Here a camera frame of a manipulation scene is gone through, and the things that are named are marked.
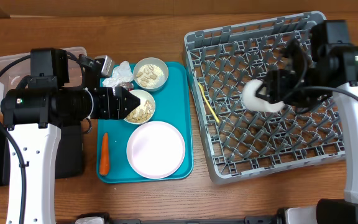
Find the yellow plastic spoon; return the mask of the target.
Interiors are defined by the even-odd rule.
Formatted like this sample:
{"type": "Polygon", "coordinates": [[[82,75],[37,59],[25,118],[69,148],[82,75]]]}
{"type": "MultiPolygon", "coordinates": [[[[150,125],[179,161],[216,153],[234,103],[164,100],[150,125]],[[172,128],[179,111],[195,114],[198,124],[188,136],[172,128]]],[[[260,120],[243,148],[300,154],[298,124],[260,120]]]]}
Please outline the yellow plastic spoon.
{"type": "Polygon", "coordinates": [[[204,88],[203,88],[202,84],[199,83],[199,82],[198,82],[197,84],[198,84],[198,87],[199,87],[199,89],[200,89],[200,92],[201,92],[201,95],[202,95],[202,97],[203,97],[203,100],[204,100],[204,102],[206,103],[207,107],[209,108],[209,111],[211,112],[211,114],[212,114],[212,116],[213,116],[215,122],[216,122],[217,124],[220,124],[220,120],[219,120],[218,116],[217,116],[216,113],[214,112],[212,106],[210,105],[209,101],[207,100],[207,98],[206,98],[206,96],[205,96],[204,88]]]}

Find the white paper cup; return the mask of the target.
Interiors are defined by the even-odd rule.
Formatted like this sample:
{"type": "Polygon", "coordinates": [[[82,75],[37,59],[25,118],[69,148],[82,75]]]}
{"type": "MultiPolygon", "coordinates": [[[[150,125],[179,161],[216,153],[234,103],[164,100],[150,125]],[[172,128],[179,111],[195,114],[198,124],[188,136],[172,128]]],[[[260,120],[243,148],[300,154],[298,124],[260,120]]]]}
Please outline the white paper cup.
{"type": "Polygon", "coordinates": [[[262,84],[263,81],[258,79],[247,82],[242,91],[242,104],[248,110],[278,113],[285,106],[284,102],[280,101],[271,104],[266,100],[256,97],[256,93],[260,92],[262,92],[262,95],[265,95],[265,87],[258,91],[262,84]]]}

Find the white bowl with peanuts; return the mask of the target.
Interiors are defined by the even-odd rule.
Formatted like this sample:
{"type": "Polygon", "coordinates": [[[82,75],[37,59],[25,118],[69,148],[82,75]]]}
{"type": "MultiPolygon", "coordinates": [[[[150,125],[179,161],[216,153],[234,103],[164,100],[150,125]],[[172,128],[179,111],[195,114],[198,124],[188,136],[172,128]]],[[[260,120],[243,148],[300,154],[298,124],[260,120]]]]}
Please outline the white bowl with peanuts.
{"type": "Polygon", "coordinates": [[[124,121],[131,124],[144,124],[155,113],[155,100],[149,92],[144,90],[132,90],[131,93],[140,99],[140,105],[124,118],[124,121]]]}

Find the orange carrot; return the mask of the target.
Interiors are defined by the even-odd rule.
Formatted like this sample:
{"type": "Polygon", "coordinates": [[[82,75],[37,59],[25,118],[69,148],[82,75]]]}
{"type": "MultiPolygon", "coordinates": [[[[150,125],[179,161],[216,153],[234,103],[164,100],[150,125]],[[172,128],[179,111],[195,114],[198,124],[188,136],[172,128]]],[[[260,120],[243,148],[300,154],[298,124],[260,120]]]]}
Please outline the orange carrot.
{"type": "Polygon", "coordinates": [[[101,155],[99,160],[99,174],[102,176],[108,175],[110,171],[109,160],[109,136],[105,133],[101,144],[101,155]]]}

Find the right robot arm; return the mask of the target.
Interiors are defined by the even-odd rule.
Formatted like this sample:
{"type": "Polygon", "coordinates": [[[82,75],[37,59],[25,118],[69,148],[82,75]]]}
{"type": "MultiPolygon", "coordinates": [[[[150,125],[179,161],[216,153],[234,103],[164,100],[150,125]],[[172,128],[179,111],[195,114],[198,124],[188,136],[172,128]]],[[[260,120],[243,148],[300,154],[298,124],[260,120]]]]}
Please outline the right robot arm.
{"type": "Polygon", "coordinates": [[[269,72],[264,99],[296,106],[308,113],[331,97],[339,113],[346,152],[345,199],[358,204],[358,46],[351,43],[344,20],[325,20],[310,29],[311,61],[296,39],[282,50],[289,71],[269,72]]]}

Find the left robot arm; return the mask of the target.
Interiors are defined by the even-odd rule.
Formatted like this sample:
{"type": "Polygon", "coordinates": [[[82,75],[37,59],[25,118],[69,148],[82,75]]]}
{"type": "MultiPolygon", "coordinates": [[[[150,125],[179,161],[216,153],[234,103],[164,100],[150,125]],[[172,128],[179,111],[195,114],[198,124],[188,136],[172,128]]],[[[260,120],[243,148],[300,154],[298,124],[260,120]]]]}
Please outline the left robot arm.
{"type": "Polygon", "coordinates": [[[108,61],[63,49],[33,49],[25,87],[1,102],[9,141],[7,223],[55,223],[55,161],[62,126],[84,119],[124,119],[140,99],[123,87],[101,87],[108,61]]]}

